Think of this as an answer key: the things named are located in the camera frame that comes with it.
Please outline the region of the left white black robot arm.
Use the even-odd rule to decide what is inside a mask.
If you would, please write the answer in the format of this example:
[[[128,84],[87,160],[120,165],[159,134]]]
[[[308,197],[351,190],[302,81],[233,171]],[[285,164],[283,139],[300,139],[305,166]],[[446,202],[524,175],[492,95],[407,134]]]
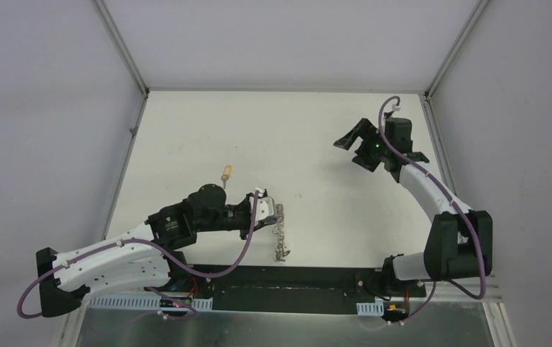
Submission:
[[[223,187],[206,184],[113,238],[68,252],[43,248],[35,254],[39,316],[62,316],[117,291],[166,286],[181,292],[190,275],[207,276],[191,269],[180,251],[199,233],[237,231],[246,252],[250,236],[276,222],[276,202],[266,190],[257,188],[231,205]]]

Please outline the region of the metal disc with keyrings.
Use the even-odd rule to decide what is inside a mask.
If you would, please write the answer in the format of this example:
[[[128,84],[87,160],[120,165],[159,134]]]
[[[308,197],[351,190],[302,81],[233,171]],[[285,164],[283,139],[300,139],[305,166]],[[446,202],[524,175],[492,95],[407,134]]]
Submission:
[[[286,257],[290,254],[285,244],[285,220],[284,220],[284,206],[282,204],[276,204],[276,226],[273,230],[273,234],[276,236],[275,261],[285,262]]]

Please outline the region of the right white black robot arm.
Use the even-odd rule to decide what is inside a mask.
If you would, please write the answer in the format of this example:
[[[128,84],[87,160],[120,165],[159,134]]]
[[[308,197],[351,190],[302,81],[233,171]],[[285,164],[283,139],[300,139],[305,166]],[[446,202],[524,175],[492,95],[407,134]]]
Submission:
[[[374,172],[383,165],[394,181],[417,201],[431,222],[425,248],[414,254],[385,259],[379,284],[389,296],[398,296],[409,282],[445,281],[473,299],[486,295],[492,270],[493,220],[474,210],[430,172],[429,159],[413,150],[412,122],[388,118],[382,127],[362,118],[334,147],[349,150],[355,140],[353,163]]]

